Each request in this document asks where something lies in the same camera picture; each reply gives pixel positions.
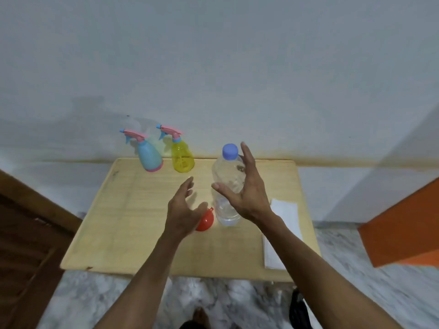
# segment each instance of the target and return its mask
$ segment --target blue bottle cap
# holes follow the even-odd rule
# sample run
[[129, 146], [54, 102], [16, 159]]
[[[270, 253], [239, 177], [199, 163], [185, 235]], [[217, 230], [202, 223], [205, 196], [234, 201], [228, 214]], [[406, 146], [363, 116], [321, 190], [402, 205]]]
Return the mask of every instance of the blue bottle cap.
[[232, 143], [222, 147], [222, 157], [225, 160], [235, 160], [238, 157], [238, 147]]

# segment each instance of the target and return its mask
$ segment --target left hand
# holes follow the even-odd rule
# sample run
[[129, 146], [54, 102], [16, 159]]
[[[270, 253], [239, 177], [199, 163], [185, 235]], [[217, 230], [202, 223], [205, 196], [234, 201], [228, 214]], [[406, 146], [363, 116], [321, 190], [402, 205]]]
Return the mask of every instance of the left hand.
[[201, 203], [195, 210], [190, 210], [186, 203], [186, 197], [192, 194], [194, 177], [183, 182], [168, 203], [168, 216], [166, 217], [164, 235], [178, 238], [184, 237], [194, 231], [207, 210], [207, 202]]

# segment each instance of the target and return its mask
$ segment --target blue spray bottle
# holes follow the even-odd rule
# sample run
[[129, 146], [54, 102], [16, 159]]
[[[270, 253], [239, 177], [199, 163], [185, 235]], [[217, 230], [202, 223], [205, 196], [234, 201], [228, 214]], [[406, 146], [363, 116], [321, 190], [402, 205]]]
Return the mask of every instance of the blue spray bottle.
[[148, 172], [155, 172], [162, 168], [163, 159], [158, 153], [157, 149], [152, 146], [151, 143], [145, 141], [148, 136], [131, 129], [120, 129], [120, 132], [125, 134], [126, 143], [129, 140], [135, 138], [137, 141], [137, 150], [139, 152], [139, 159], [142, 166]]

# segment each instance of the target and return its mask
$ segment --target foot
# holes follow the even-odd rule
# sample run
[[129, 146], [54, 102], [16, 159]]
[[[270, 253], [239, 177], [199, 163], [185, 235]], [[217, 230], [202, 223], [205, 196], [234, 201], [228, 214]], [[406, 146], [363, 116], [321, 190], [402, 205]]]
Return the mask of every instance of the foot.
[[194, 315], [192, 315], [192, 321], [195, 321], [201, 324], [202, 326], [205, 326], [206, 329], [211, 329], [209, 317], [207, 316], [203, 307], [198, 307], [194, 310]]

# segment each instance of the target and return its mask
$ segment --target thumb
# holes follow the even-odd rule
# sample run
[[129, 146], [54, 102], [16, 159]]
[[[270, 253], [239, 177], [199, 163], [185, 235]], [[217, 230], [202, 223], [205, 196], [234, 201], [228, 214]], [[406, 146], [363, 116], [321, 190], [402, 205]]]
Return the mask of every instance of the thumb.
[[237, 203], [239, 195], [237, 193], [232, 192], [232, 190], [229, 187], [227, 187], [225, 184], [215, 182], [212, 183], [212, 188], [215, 189], [222, 196], [224, 196], [226, 199], [228, 199], [232, 206]]
[[197, 216], [199, 216], [200, 219], [206, 213], [207, 206], [208, 206], [208, 203], [207, 202], [203, 202], [203, 203], [200, 203], [200, 205], [194, 210], [195, 214]]

